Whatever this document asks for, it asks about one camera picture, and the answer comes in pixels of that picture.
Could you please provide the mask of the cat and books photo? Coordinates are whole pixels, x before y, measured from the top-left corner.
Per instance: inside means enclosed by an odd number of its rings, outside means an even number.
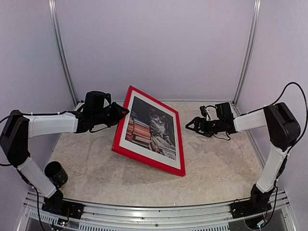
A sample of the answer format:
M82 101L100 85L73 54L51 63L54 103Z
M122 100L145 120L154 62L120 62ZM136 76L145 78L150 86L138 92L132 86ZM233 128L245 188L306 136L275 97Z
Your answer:
M176 160L173 117L136 96L130 109L125 140Z

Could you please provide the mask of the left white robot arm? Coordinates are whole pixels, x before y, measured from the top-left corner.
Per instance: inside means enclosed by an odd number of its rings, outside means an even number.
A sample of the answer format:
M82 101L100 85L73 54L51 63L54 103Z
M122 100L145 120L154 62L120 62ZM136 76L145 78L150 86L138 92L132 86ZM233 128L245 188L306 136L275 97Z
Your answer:
M110 128L125 118L129 109L117 103L111 103L101 110L87 114L85 108L56 113L23 113L12 110L1 119L4 123L0 134L0 147L8 163L44 197L49 198L48 205L57 214L67 210L67 202L55 195L58 191L31 153L31 140L39 137L94 132L94 128L103 125Z

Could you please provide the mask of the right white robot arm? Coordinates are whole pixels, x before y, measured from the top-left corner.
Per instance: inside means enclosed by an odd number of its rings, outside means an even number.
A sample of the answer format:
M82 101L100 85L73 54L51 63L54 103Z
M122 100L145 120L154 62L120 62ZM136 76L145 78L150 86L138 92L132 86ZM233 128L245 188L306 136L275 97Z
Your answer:
M210 138L219 132L231 135L266 127L271 142L270 152L256 188L261 193L271 191L280 174L287 151L295 145L301 132L300 125L288 106L281 102L238 117L233 116L230 103L219 103L213 107L216 110L216 120L207 120L206 107L201 106L202 117L195 117L185 128Z

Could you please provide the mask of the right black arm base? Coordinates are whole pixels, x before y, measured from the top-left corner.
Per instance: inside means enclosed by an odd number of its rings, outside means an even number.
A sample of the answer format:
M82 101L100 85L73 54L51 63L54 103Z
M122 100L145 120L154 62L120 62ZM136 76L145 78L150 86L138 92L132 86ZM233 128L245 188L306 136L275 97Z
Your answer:
M230 204L232 218L242 218L271 210L270 196L273 191L274 189L271 189L269 192L262 192L256 184L254 184L248 200L239 201L236 199Z

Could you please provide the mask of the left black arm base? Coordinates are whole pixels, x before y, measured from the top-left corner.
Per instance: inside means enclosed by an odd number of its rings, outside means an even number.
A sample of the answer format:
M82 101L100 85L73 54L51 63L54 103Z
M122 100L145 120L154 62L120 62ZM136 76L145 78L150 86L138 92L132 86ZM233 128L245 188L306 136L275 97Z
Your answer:
M67 218L81 219L84 205L64 200L63 193L57 189L51 197L44 197L42 210Z

